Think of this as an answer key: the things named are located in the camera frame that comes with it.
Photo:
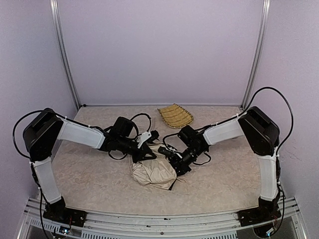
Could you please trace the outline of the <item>beige folding umbrella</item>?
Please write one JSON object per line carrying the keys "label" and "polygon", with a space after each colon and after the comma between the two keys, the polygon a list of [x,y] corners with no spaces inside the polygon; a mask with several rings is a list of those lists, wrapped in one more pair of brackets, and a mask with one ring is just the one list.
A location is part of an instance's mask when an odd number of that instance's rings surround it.
{"label": "beige folding umbrella", "polygon": [[129,168],[132,178],[142,186],[149,185],[163,190],[171,190],[176,181],[185,184],[187,181],[183,178],[178,179],[169,161],[158,152],[160,146],[165,148],[163,143],[155,143],[149,146],[152,153],[156,155],[155,159],[133,163],[130,156]]}

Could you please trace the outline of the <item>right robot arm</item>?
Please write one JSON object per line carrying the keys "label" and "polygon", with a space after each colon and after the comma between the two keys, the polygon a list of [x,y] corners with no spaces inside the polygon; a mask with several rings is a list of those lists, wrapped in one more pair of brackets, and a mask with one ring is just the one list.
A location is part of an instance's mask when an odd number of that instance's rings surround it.
{"label": "right robot arm", "polygon": [[253,153],[257,156],[261,175],[261,193],[259,206],[271,206],[278,202],[280,167],[277,150],[279,148],[278,126],[258,107],[251,107],[247,112],[233,116],[221,123],[212,125],[202,131],[185,126],[177,134],[187,146],[182,153],[174,152],[168,156],[178,176],[191,170],[190,164],[199,155],[207,152],[217,143],[245,137]]}

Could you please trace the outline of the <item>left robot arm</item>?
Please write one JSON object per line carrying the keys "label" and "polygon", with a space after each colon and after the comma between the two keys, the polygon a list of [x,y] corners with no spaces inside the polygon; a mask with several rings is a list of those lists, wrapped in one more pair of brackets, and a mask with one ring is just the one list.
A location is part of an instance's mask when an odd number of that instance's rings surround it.
{"label": "left robot arm", "polygon": [[62,145],[77,144],[112,155],[117,151],[133,162],[155,159],[150,144],[159,133],[148,128],[140,132],[134,118],[118,117],[107,128],[80,123],[64,117],[51,108],[36,111],[22,137],[29,157],[32,176],[48,207],[57,210],[66,203],[58,189],[52,163]]}

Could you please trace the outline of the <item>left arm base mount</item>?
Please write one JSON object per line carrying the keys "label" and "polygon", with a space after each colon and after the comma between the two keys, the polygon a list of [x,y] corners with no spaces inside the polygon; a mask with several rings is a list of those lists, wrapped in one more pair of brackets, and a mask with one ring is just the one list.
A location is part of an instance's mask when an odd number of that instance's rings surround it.
{"label": "left arm base mount", "polygon": [[43,213],[45,219],[76,227],[84,227],[86,216],[86,211],[68,208],[64,203],[58,202],[46,204]]}

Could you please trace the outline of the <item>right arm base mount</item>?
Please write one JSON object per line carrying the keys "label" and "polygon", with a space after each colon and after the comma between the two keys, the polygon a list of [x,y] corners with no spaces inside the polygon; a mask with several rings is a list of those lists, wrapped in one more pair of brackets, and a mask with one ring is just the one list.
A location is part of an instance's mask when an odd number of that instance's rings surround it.
{"label": "right arm base mount", "polygon": [[279,206],[271,202],[268,204],[268,201],[255,208],[240,210],[237,215],[242,227],[271,221],[282,216]]}

